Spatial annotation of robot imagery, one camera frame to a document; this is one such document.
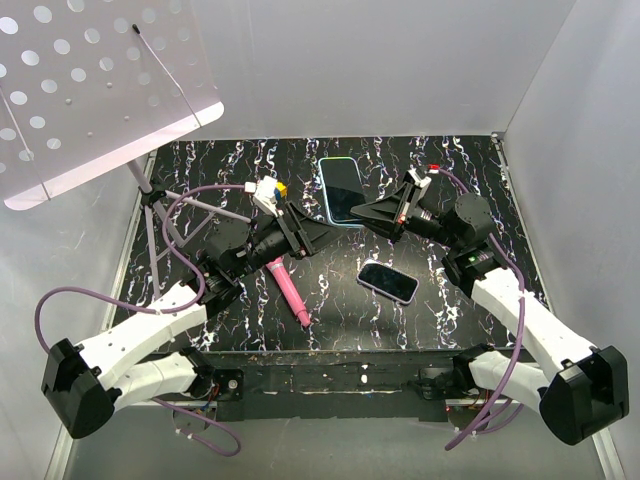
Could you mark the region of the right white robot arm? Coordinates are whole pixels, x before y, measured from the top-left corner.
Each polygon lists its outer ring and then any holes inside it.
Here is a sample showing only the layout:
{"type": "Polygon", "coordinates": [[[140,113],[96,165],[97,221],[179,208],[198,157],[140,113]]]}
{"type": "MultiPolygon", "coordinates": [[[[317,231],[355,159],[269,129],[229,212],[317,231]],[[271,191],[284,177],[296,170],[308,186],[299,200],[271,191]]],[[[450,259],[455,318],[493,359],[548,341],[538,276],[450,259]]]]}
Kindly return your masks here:
{"type": "Polygon", "coordinates": [[[538,413],[560,441],[576,445],[629,413],[628,365],[615,347],[599,348],[573,332],[526,290],[515,266],[492,245],[487,201],[460,195],[448,211],[425,208],[427,185],[404,183],[396,193],[355,206],[367,228],[397,241],[404,232],[448,249],[445,274],[515,335],[511,356],[478,345],[453,360],[452,383],[464,397],[484,389],[538,413]]]}

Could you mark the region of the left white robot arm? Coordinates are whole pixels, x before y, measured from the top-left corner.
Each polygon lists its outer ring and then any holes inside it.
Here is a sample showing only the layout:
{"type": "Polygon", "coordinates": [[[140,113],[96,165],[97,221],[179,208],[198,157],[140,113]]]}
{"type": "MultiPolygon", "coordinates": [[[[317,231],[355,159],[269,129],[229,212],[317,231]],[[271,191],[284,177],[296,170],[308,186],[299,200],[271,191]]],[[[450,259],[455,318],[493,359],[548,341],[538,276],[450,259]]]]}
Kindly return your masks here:
{"type": "Polygon", "coordinates": [[[290,202],[251,223],[221,221],[192,255],[194,270],[148,308],[77,344],[64,338],[51,345],[42,393],[74,439],[96,432],[116,411],[159,395],[205,398],[215,369],[200,354],[184,349],[155,361],[148,355],[226,310],[241,296],[244,277],[284,255],[311,257],[340,235],[290,202]]]}

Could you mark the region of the phone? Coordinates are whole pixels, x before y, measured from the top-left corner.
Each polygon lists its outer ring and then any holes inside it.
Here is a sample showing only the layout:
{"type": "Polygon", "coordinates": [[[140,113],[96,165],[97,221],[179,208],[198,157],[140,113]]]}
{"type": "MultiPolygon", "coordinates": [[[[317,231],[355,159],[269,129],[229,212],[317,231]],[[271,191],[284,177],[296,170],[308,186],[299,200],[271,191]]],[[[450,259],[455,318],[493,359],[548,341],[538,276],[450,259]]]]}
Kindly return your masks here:
{"type": "Polygon", "coordinates": [[[416,278],[377,261],[365,262],[356,280],[360,285],[402,305],[413,301],[419,287],[416,278]]]}
{"type": "Polygon", "coordinates": [[[318,162],[327,221],[337,227],[361,228],[351,214],[366,202],[356,161],[351,157],[325,157],[318,162]]]}

